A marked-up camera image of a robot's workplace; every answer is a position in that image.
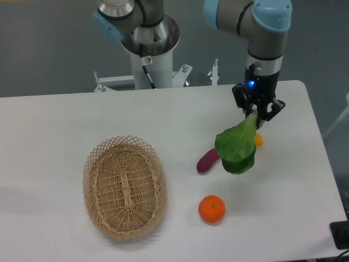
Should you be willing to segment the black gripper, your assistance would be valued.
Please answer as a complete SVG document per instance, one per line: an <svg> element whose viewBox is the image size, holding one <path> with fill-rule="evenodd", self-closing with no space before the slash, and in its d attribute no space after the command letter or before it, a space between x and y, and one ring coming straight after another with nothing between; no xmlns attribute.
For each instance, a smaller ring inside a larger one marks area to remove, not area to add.
<svg viewBox="0 0 349 262"><path fill-rule="evenodd" d="M257 129L286 106L285 102L275 98L278 78L279 72L272 75L257 75L256 65L251 64L245 69L245 87L242 83L232 87L236 104L245 114L251 113L253 104L257 105Z"/></svg>

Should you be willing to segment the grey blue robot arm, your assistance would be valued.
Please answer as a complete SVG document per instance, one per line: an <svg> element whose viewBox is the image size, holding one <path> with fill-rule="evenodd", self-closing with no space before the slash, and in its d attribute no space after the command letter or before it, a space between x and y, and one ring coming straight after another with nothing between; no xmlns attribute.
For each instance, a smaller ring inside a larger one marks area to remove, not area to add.
<svg viewBox="0 0 349 262"><path fill-rule="evenodd" d="M257 111L257 125L284 107L275 89L291 27L290 1L205 1L207 24L248 41L244 82L233 95L246 115ZM182 81L172 73L172 53L179 42L176 21L165 14L163 1L97 1L92 20L100 33L121 43L131 58L135 87L171 88Z"/></svg>

